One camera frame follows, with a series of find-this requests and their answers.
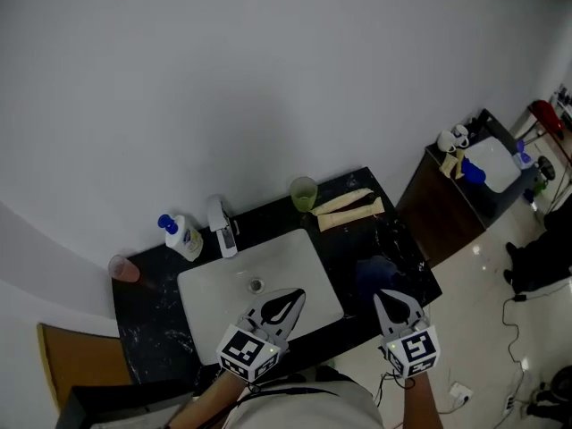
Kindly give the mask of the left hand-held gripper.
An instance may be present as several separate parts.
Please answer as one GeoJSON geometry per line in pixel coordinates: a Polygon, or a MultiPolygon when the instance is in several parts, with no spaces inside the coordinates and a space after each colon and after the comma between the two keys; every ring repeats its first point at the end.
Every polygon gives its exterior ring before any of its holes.
{"type": "Polygon", "coordinates": [[[258,295],[247,309],[247,315],[225,332],[216,349],[219,365],[243,381],[254,383],[287,352],[287,339],[305,302],[306,293],[300,288],[258,295]],[[270,332],[263,328],[265,324],[270,332]]]}

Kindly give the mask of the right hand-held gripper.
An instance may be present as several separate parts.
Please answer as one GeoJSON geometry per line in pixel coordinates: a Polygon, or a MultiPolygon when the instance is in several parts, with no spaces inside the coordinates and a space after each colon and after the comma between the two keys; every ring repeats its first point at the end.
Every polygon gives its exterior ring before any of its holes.
{"type": "Polygon", "coordinates": [[[373,300],[382,335],[388,336],[383,337],[380,350],[394,374],[407,379],[435,367],[441,355],[440,344],[435,327],[422,318],[425,312],[418,301],[406,293],[386,289],[375,293],[373,300]],[[413,326],[403,330],[404,325],[413,326]]]}

